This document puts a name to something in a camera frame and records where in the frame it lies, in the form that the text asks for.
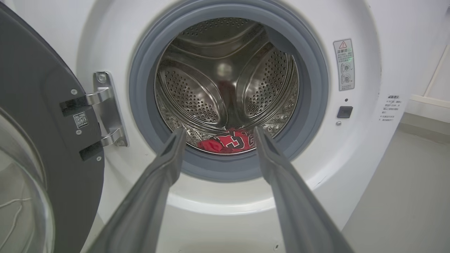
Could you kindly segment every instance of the washing machine door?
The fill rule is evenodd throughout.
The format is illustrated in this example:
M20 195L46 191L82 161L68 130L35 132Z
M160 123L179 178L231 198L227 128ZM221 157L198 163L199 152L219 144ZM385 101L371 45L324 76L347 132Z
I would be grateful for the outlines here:
M105 140L91 104L105 93L86 96L3 3L0 34L0 252L78 253L103 187Z

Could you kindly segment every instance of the door hinge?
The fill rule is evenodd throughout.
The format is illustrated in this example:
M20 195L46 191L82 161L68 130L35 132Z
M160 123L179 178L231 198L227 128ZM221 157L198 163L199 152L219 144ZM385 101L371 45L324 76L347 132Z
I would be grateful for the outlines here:
M102 146L114 144L128 147L111 74L108 72L95 72L93 83L95 92L86 94L86 101L89 105L93 105L95 112L99 115L97 118L101 121Z

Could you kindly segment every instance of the qr code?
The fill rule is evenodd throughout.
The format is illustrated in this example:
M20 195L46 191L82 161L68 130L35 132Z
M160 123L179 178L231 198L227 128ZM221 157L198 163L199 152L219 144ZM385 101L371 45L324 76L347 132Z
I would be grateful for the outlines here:
M87 121L85 112L75 114L73 116L73 119L75 120L75 124L78 127L78 129L89 125L89 122Z

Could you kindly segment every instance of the gray floor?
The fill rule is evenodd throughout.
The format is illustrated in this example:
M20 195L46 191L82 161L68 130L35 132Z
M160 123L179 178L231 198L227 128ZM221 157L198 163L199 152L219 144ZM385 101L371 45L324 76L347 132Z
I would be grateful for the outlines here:
M450 124L402 122L342 231L356 253L450 252ZM102 226L97 216L82 253Z

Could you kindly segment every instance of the laundry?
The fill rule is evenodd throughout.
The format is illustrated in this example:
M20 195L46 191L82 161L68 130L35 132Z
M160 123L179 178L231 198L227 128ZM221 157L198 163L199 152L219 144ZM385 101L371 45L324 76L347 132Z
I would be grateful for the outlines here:
M255 144L251 133L230 129L208 140L198 142L197 147L218 154L233 154L252 149Z

